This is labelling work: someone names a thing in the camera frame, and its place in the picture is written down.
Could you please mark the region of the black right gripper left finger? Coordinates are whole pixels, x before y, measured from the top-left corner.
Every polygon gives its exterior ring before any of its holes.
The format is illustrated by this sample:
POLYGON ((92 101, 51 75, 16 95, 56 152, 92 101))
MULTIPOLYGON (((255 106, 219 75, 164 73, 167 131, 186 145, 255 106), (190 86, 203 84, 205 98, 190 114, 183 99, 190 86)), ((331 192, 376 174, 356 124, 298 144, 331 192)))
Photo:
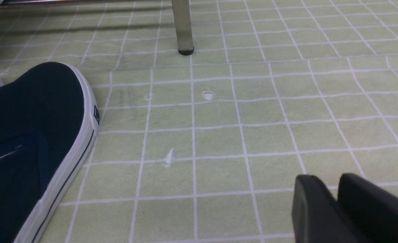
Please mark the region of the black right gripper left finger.
POLYGON ((370 243, 314 175, 295 178, 292 225, 296 243, 370 243))

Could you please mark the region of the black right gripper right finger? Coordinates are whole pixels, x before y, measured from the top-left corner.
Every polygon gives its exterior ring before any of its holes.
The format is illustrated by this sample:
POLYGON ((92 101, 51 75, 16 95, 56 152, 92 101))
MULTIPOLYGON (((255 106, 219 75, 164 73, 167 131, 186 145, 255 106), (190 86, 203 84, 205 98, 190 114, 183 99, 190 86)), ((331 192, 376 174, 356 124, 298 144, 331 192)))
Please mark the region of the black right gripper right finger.
POLYGON ((373 243, 398 243, 398 197, 352 173, 342 174, 339 205, 373 243))

